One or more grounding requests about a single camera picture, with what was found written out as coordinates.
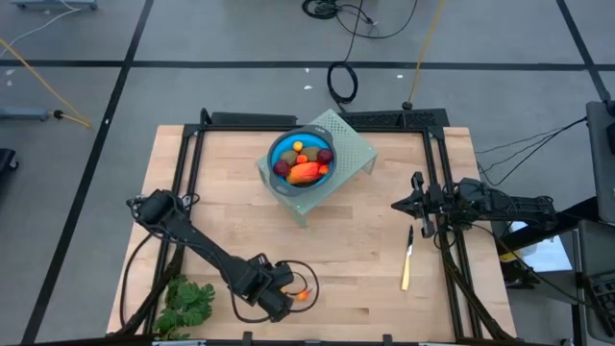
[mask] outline black metal frame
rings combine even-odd
[[[416,113],[418,115],[424,115],[421,111],[400,111],[399,121],[395,122],[395,125],[387,125],[387,126],[374,126],[373,124],[368,126],[361,126],[358,124],[354,124],[352,121],[353,113],[344,114],[344,118],[349,125],[351,125],[358,132],[378,132],[378,133],[413,133],[420,134],[423,138],[423,143],[425,147],[425,155],[427,161],[427,169],[429,173],[430,183],[432,185],[438,184],[437,173],[435,168],[435,158],[433,154],[432,142],[431,140],[434,138],[437,143],[438,153],[443,169],[444,176],[444,184],[447,187],[448,191],[453,191],[453,175],[451,172],[451,167],[449,163],[448,151],[446,147],[446,140],[444,135],[443,125],[448,126],[448,118],[446,118],[446,112],[444,110],[430,110],[435,112],[440,112],[440,116],[433,117],[421,117],[420,121],[414,122],[411,121],[411,116]],[[255,114],[244,114],[248,116],[255,116]],[[365,113],[355,113],[355,115],[365,115]],[[186,124],[184,125],[184,132],[182,136],[182,144],[180,146],[180,155],[178,157],[178,162],[176,166],[176,172],[173,182],[173,192],[178,193],[180,190],[180,183],[182,180],[182,176],[184,174],[185,169],[185,160],[187,155],[188,143],[192,136],[196,136],[196,145],[194,148],[194,157],[192,158],[192,164],[190,166],[190,175],[188,180],[188,186],[186,190],[186,194],[194,193],[194,188],[196,186],[196,178],[200,165],[200,159],[202,154],[202,148],[204,144],[205,132],[207,131],[258,131],[258,132],[285,132],[289,130],[293,130],[299,128],[299,125],[287,125],[287,118],[285,119],[285,125],[245,125],[245,124],[237,124],[237,125],[216,125],[215,122],[211,121],[207,111],[203,109],[201,111],[201,123],[200,124]],[[438,220],[437,224],[437,236],[439,236],[439,240],[441,244],[448,243],[448,237],[446,235],[446,229],[441,228],[440,220],[441,218],[436,217]],[[460,274],[463,277],[463,280],[468,284],[469,289],[472,288],[472,275],[470,272],[470,264],[467,257],[467,252],[465,248],[465,241],[463,238],[463,232],[455,230],[456,236],[456,250],[457,250],[457,260],[460,268]],[[181,271],[182,260],[184,256],[184,247],[178,246],[176,249],[173,259],[169,262],[169,265],[164,268],[164,264],[166,263],[166,258],[168,255],[168,242],[163,242],[160,245],[160,252],[158,263],[156,266],[155,280],[153,282],[153,287],[166,286],[169,278],[169,270],[175,271],[174,274],[178,274]],[[446,258],[451,257],[451,253],[446,247],[441,246],[441,255],[443,259],[443,263],[446,261]],[[453,331],[455,334],[456,342],[463,342],[465,344],[470,345],[516,345],[515,341],[508,340],[490,340],[482,338],[482,330],[481,323],[478,318],[477,312],[474,307],[468,301],[468,311],[470,316],[472,337],[467,337],[463,334],[463,326],[461,322],[461,312],[459,309],[459,302],[457,299],[457,291],[455,287],[455,282],[451,275],[445,270],[445,278],[447,285],[447,293],[449,298],[449,305],[451,311],[451,323],[453,325]],[[155,317],[154,311],[156,311],[156,304],[158,300],[154,302],[149,302],[147,309],[150,311],[148,315],[148,319],[146,321],[145,330],[146,334],[150,334],[152,332],[153,321]],[[308,345],[308,344],[317,344],[317,345],[417,345],[417,342],[394,342],[392,336],[389,334],[383,335],[382,342],[363,342],[363,341],[276,341],[276,340],[252,340],[252,334],[250,332],[246,332],[243,335],[243,339],[238,340],[208,340],[208,345],[281,345],[281,346],[291,346],[291,345]]]

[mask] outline wooden knife handle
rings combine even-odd
[[[402,277],[402,290],[407,290],[410,286],[410,256],[406,256],[404,261],[404,275]]]

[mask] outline green leafy vegetable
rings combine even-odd
[[[211,301],[215,298],[213,285],[199,287],[189,283],[184,275],[174,278],[168,285],[166,307],[154,324],[160,340],[186,340],[190,334],[180,334],[179,328],[198,326],[211,317]]]

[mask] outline concrete floor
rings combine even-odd
[[[24,334],[144,3],[100,0],[99,11],[71,14],[15,45],[28,60],[117,64],[37,69],[93,120],[93,131],[54,119],[0,122],[0,147],[17,150],[21,162],[0,191],[0,344],[18,343]],[[566,3],[594,62],[615,63],[615,3]],[[404,23],[411,4],[367,0],[365,10],[386,34]],[[421,0],[396,37],[357,38],[350,61],[416,62],[436,7],[437,1]],[[24,12],[2,2],[0,37],[11,40],[56,13]],[[343,18],[354,24],[350,16]],[[300,1],[155,0],[135,59],[334,61],[343,59],[350,38],[335,20],[305,16]],[[583,60],[555,0],[463,0],[447,3],[426,62]],[[323,68],[307,73],[264,66],[132,68],[37,341],[104,334],[131,229],[124,201],[140,192],[159,124],[196,121],[202,107],[296,114],[306,123],[336,109],[326,73]],[[407,98],[413,70],[363,68],[357,75],[358,95],[348,111],[395,110]],[[615,72],[601,76],[615,92]],[[334,79],[340,93],[350,90],[348,77],[335,72]],[[416,108],[446,108],[451,124],[469,127],[475,147],[482,149],[568,124],[584,116],[586,102],[597,99],[586,71],[477,68],[423,70],[413,101]],[[0,67],[0,104],[62,108],[21,67]],[[504,150],[479,158],[489,163],[508,154]],[[500,177],[511,167],[494,169],[492,175]],[[563,209],[595,193],[591,175],[587,130],[577,126],[538,152],[501,188],[516,195],[551,195]],[[519,336],[545,343],[572,336],[569,306],[526,291],[509,297]]]

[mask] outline yellow fruit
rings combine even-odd
[[[292,143],[292,148],[296,151],[296,152],[300,152],[301,149],[304,148],[304,143],[300,142],[300,141],[296,141],[294,143]]]

